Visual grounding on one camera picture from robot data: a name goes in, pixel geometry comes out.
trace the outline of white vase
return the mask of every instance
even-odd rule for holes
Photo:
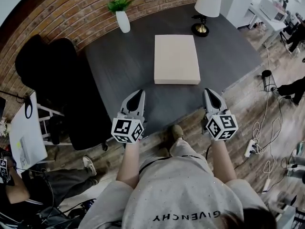
[[[115,15],[121,31],[123,33],[128,33],[130,31],[130,24],[125,11],[116,11]]]

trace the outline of potted plant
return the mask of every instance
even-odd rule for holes
[[[2,117],[0,121],[0,136],[6,137],[11,129],[11,123],[7,123],[6,118]]]
[[[130,24],[125,10],[131,2],[132,0],[113,0],[108,3],[108,9],[112,13],[115,13],[119,27],[123,33],[130,31]]]

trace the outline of pants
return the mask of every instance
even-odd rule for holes
[[[295,94],[294,98],[292,99],[295,104],[299,104],[304,92],[305,92],[305,77],[289,85],[282,85],[278,89],[278,93],[281,96],[287,96]]]
[[[54,205],[58,206],[65,198],[79,195],[93,186],[92,172],[82,170],[57,170],[45,173],[54,194]]]
[[[181,137],[177,139],[177,141],[174,143],[174,145],[170,149],[170,154],[172,157],[185,157],[188,159],[195,160],[202,168],[211,174],[213,176],[213,172],[209,168],[209,165],[206,161],[206,159],[195,152],[195,150],[192,149],[192,147],[184,141]],[[143,170],[145,166],[147,166],[149,163],[152,163],[154,161],[159,160],[161,157],[154,157],[146,160],[140,167],[140,170]]]
[[[305,28],[303,25],[299,25],[296,32],[292,34],[292,36],[286,41],[287,44],[291,44],[291,47],[289,48],[290,52],[293,52],[296,47],[298,46],[299,42],[305,38]]]

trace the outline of gold lamp base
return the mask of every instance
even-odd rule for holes
[[[192,25],[192,32],[196,36],[206,37],[209,34],[209,28],[204,24],[194,24]]]
[[[196,25],[195,28],[199,33],[206,33],[206,27],[202,24],[201,25]]]

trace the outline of gray t-shirt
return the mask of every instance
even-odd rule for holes
[[[113,181],[82,220],[80,229],[221,228],[226,212],[243,219],[244,208],[266,208],[245,180],[226,184],[205,160],[172,157],[145,168],[135,189]]]

